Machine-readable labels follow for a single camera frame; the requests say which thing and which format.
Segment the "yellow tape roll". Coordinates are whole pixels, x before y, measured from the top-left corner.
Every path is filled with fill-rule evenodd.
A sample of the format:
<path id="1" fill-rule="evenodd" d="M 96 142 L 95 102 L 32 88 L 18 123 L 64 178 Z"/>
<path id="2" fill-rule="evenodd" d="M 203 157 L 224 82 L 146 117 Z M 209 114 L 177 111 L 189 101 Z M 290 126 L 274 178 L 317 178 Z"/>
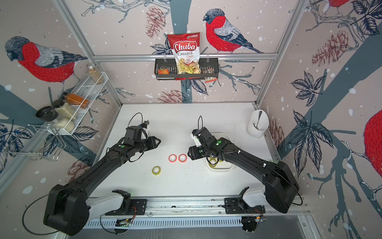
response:
<path id="1" fill-rule="evenodd" d="M 218 164 L 219 160 L 217 158 L 211 158 L 209 157 L 208 159 L 208 164 L 209 164 L 209 167 L 211 168 L 215 168 L 216 165 Z"/>
<path id="2" fill-rule="evenodd" d="M 160 166 L 155 166 L 155 167 L 153 167 L 153 169 L 152 169 L 152 174 L 153 174 L 153 175 L 157 176 L 157 175 L 159 175 L 160 173 L 161 173 L 161 167 L 160 167 Z"/>

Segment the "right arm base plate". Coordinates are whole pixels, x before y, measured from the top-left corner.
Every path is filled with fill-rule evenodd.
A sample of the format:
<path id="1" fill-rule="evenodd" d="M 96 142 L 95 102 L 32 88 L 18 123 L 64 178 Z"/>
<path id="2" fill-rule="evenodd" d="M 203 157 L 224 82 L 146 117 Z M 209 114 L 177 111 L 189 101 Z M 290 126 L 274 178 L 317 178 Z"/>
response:
<path id="1" fill-rule="evenodd" d="M 226 214 L 264 214 L 266 212 L 263 205 L 250 207 L 241 198 L 224 198 Z"/>

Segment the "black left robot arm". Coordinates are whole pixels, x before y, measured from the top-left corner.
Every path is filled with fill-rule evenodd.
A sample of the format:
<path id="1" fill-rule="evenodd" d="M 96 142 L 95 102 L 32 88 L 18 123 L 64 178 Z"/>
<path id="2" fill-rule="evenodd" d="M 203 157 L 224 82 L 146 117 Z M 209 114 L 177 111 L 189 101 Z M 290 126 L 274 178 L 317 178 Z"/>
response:
<path id="1" fill-rule="evenodd" d="M 74 236 L 91 219 L 94 206 L 87 204 L 92 192 L 116 169 L 136 153 L 156 149 L 161 140 L 155 136 L 129 141 L 121 138 L 88 171 L 66 185 L 57 184 L 48 195 L 44 225 Z"/>

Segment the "orange spice bottle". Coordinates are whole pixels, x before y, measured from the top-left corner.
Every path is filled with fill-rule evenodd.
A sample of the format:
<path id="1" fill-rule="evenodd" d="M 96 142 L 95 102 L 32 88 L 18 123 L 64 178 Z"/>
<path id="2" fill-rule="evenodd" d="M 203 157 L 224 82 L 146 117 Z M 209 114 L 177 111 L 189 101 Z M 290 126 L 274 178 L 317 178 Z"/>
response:
<path id="1" fill-rule="evenodd" d="M 90 104 L 90 101 L 88 99 L 83 98 L 83 97 L 76 95 L 76 94 L 73 94 L 73 93 L 64 94 L 63 98 L 69 105 L 77 106 L 77 107 L 80 107 L 82 109 L 86 109 Z"/>

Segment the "white storage box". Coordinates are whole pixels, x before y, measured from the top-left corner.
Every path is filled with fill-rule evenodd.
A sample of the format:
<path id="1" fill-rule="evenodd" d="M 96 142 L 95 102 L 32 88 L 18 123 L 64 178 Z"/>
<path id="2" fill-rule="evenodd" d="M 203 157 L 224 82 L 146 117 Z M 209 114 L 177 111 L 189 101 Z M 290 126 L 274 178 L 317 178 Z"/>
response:
<path id="1" fill-rule="evenodd" d="M 231 140 L 229 135 L 225 134 L 225 133 L 220 133 L 220 132 L 212 132 L 212 135 L 216 138 L 216 139 L 219 139 L 219 138 L 225 138 L 227 140 Z M 229 162 L 226 162 L 226 161 L 222 161 L 222 160 L 219 160 L 218 164 L 216 165 L 215 168 L 211 168 L 209 167 L 209 164 L 208 164 L 208 161 L 207 161 L 207 166 L 210 170 L 212 171 L 216 171 L 216 172 L 225 172 L 225 171 L 230 171 L 232 170 L 235 165 L 232 164 L 232 163 L 229 163 Z"/>

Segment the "glass grain spice jar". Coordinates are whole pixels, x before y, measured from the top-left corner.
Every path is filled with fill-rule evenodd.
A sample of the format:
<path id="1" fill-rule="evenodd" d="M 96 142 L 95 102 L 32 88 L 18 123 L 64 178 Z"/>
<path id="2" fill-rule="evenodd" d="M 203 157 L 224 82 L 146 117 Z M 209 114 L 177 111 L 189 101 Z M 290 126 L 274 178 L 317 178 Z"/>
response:
<path id="1" fill-rule="evenodd" d="M 104 82 L 104 77 L 99 67 L 97 67 L 94 64 L 88 64 L 87 68 L 88 68 L 88 74 L 90 75 L 90 77 L 96 84 L 102 84 Z"/>

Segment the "metal spoon in cup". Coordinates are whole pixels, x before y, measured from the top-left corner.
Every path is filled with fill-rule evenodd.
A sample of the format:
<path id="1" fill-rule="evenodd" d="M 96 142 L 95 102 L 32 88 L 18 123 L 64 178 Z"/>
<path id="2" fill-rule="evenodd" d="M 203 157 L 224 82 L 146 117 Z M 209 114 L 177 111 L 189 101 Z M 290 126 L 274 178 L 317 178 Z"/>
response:
<path id="1" fill-rule="evenodd" d="M 255 127 L 255 129 L 257 129 L 257 130 L 259 130 L 259 122 L 260 122 L 260 119 L 261 119 L 262 113 L 263 113 L 263 111 L 262 111 L 262 110 L 260 110 L 260 111 L 258 112 L 258 119 L 257 119 L 257 122 L 256 122 L 256 124 L 253 124 L 253 125 L 254 125 L 254 127 Z"/>

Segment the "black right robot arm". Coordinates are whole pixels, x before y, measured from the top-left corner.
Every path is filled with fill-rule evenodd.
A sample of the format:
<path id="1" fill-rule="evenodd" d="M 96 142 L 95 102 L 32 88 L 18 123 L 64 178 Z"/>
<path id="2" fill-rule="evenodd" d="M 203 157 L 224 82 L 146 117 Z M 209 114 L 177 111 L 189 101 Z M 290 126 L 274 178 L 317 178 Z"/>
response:
<path id="1" fill-rule="evenodd" d="M 196 145 L 189 148 L 191 160 L 215 157 L 238 166 L 263 183 L 265 199 L 270 206 L 280 213 L 288 212 L 299 194 L 299 185 L 286 163 L 273 163 L 256 157 L 226 138 L 217 139 L 205 127 L 194 129 L 192 138 Z"/>

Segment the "black lid spice jar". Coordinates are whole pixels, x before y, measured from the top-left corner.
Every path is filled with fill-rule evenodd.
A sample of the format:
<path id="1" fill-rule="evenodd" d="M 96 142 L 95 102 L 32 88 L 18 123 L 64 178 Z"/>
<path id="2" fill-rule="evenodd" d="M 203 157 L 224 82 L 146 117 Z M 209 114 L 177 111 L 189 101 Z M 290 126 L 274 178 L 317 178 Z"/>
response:
<path id="1" fill-rule="evenodd" d="M 35 117 L 45 122 L 51 122 L 58 118 L 59 114 L 53 106 L 45 106 L 35 113 Z"/>

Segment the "aluminium front rail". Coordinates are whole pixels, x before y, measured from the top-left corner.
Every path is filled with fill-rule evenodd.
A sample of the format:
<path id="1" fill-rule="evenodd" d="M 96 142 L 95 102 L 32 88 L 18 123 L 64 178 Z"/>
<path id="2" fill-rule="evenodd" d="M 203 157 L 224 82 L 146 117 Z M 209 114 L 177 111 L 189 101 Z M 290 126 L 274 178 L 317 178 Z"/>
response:
<path id="1" fill-rule="evenodd" d="M 105 215 L 110 211 L 119 209 L 122 205 L 116 203 L 116 197 L 119 194 L 113 193 L 107 196 L 95 198 L 92 197 L 88 201 L 90 206 L 94 206 L 91 212 L 91 219 L 95 219 L 100 215 Z M 195 196 L 195 197 L 131 197 L 131 199 L 147 199 L 145 215 L 138 217 L 148 218 L 180 218 L 180 217 L 228 217 L 228 216 L 254 216 L 260 214 L 226 214 L 224 198 L 241 198 L 239 195 L 234 196 Z M 308 213 L 306 204 L 302 206 L 292 204 L 287 213 L 280 213 L 272 206 L 265 202 L 256 202 L 255 206 L 263 205 L 268 215 L 298 215 Z M 125 216 L 109 216 L 109 217 L 126 217 Z"/>

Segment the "Chuba cassava chips bag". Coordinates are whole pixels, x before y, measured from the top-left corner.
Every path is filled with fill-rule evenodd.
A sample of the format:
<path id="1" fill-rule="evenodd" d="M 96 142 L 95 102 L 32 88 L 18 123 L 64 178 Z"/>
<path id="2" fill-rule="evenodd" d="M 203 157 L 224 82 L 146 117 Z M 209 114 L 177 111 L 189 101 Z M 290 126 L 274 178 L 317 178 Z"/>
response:
<path id="1" fill-rule="evenodd" d="M 178 74 L 201 74 L 200 33 L 170 34 L 167 37 Z"/>

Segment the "white utensil holder cup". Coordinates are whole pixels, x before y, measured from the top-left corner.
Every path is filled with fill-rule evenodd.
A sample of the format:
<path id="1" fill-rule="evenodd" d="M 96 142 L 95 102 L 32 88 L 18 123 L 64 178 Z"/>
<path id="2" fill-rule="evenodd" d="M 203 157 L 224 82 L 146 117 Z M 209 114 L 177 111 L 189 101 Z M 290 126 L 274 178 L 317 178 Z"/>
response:
<path id="1" fill-rule="evenodd" d="M 269 118 L 264 110 L 255 110 L 247 125 L 247 133 L 254 138 L 261 138 L 269 128 Z"/>

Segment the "red tape roll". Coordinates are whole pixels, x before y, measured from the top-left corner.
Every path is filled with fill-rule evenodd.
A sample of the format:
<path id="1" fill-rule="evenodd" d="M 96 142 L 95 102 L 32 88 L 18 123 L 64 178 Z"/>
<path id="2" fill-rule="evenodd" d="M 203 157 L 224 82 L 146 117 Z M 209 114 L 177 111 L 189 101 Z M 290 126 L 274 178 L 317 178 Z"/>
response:
<path id="1" fill-rule="evenodd" d="M 171 163 L 174 163 L 177 161 L 177 156 L 175 154 L 171 154 L 168 158 L 168 160 L 171 162 Z"/>
<path id="2" fill-rule="evenodd" d="M 188 157 L 187 157 L 186 154 L 181 154 L 181 155 L 179 155 L 179 157 L 178 157 L 178 161 L 181 162 L 181 163 L 186 162 L 187 159 L 188 159 Z"/>

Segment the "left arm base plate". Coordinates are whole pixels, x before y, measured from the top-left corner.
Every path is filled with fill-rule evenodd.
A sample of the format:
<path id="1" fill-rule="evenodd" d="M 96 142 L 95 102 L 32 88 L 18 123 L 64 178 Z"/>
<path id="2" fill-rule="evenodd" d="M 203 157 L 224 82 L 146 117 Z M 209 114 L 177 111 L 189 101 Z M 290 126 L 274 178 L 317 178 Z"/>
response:
<path id="1" fill-rule="evenodd" d="M 106 213 L 106 216 L 142 216 L 145 215 L 147 199 L 130 199 L 130 204 L 123 202 L 122 206 Z"/>

